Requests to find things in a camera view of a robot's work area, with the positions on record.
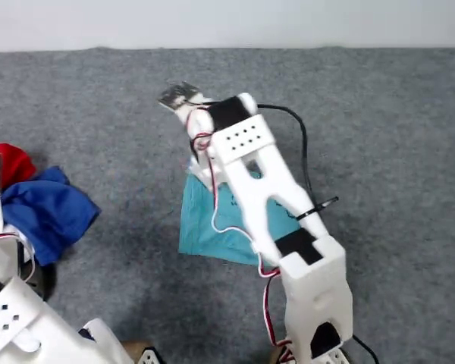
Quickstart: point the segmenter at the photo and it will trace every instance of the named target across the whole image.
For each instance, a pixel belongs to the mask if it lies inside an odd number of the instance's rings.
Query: white wire
[[[27,244],[25,244],[22,240],[20,242],[22,243],[24,248],[27,250],[27,252],[29,252],[30,262],[32,264],[32,270],[30,271],[29,276],[24,279],[24,282],[27,283],[28,281],[30,281],[30,279],[33,277],[34,273],[36,272],[36,259],[33,256],[33,252],[31,250],[31,248]]]

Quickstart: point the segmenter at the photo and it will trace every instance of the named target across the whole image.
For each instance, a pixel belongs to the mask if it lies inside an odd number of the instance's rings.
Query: teal cloth
[[[300,228],[284,207],[270,199],[267,204],[269,231],[274,240]],[[214,212],[212,193],[192,174],[187,176],[180,217],[179,253],[212,256],[243,264],[258,264],[248,239],[238,231],[218,234],[211,227]],[[219,229],[244,228],[241,210],[227,184],[219,187],[219,209],[215,220]]]

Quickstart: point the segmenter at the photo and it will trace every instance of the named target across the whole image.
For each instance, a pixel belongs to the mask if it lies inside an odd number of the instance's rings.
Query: cable
[[[218,208],[219,208],[219,191],[218,191],[217,184],[215,182],[215,175],[214,175],[214,170],[212,168],[211,158],[207,152],[206,152],[206,157],[207,157],[207,161],[209,164],[209,170],[211,172],[212,194],[214,195],[214,212],[212,213],[212,218],[211,218],[212,229],[219,234],[223,234],[226,231],[237,231],[237,232],[241,233],[242,235],[244,235],[250,241],[250,243],[253,243],[253,239],[251,238],[251,236],[240,227],[230,226],[230,227],[226,227],[224,229],[218,229],[215,226],[215,217],[218,214]],[[269,307],[268,307],[269,286],[270,286],[271,280],[280,275],[280,269],[274,268],[271,271],[265,271],[264,266],[263,266],[263,259],[261,257],[261,254],[258,253],[258,273],[259,273],[260,277],[268,278],[268,282],[266,283],[265,289],[263,291],[263,319],[265,321],[266,331],[268,332],[269,339],[273,346],[284,347],[287,344],[290,344],[291,341],[286,340],[286,339],[276,341],[275,330],[273,329],[273,324],[271,323],[271,317],[269,314]]]
[[[19,236],[16,235],[16,234],[12,234],[12,233],[3,233],[3,234],[0,234],[0,239],[6,238],[6,237],[15,237],[15,238],[17,238],[18,240],[20,239]]]
[[[355,342],[357,342],[364,350],[366,350],[372,356],[372,358],[374,359],[374,363],[379,364],[378,356],[376,355],[374,350],[372,350],[368,344],[359,339],[356,335],[352,335],[352,337],[355,340]]]

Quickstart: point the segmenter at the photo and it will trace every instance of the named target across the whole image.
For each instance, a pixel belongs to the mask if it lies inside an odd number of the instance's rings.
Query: white bracket
[[[263,116],[252,116],[214,133],[211,146],[243,211],[244,224],[253,238],[253,250],[271,264],[278,265],[281,255],[268,231],[268,200],[277,200],[295,216],[313,209],[312,201],[294,180]],[[253,178],[246,167],[253,160],[262,172],[259,179]],[[300,220],[300,225],[314,237],[328,235],[317,213]]]

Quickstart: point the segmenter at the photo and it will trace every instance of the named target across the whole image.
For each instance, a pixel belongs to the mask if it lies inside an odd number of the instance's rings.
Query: white robotic arm
[[[176,113],[189,134],[190,171],[214,194],[219,184],[229,185],[253,251],[279,267],[287,296],[283,342],[293,361],[348,362],[339,350],[353,334],[345,250],[329,235],[307,192],[293,179],[254,99],[244,93],[214,103],[182,83],[165,91],[159,101]],[[249,173],[250,162],[259,166],[261,178]],[[300,223],[298,231],[276,242],[268,230],[270,198]]]

